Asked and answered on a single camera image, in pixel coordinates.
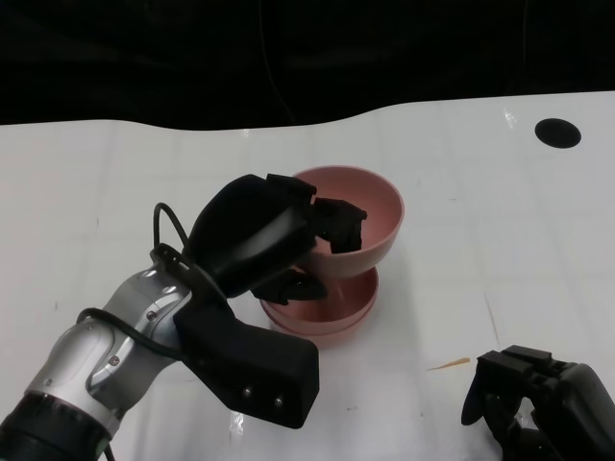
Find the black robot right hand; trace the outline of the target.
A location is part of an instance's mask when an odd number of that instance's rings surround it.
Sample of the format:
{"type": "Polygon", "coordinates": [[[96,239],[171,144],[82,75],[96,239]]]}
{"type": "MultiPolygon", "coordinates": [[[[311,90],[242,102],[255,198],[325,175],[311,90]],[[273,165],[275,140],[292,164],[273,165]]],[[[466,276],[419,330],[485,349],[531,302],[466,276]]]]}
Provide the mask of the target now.
{"type": "Polygon", "coordinates": [[[614,401],[588,365],[510,346],[478,358],[461,423],[485,420],[504,460],[612,460],[614,401]]]}

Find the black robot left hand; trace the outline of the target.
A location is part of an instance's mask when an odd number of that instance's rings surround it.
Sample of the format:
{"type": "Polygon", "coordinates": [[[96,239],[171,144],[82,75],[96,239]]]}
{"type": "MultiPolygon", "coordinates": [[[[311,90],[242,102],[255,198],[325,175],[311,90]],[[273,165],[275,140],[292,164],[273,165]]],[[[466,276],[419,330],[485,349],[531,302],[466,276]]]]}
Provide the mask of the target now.
{"type": "Polygon", "coordinates": [[[184,252],[227,299],[247,291],[282,305],[324,299],[328,289],[308,269],[309,253],[317,239],[335,255],[360,250],[368,214],[316,193],[314,185],[294,177],[238,178],[201,211],[184,252]]]}

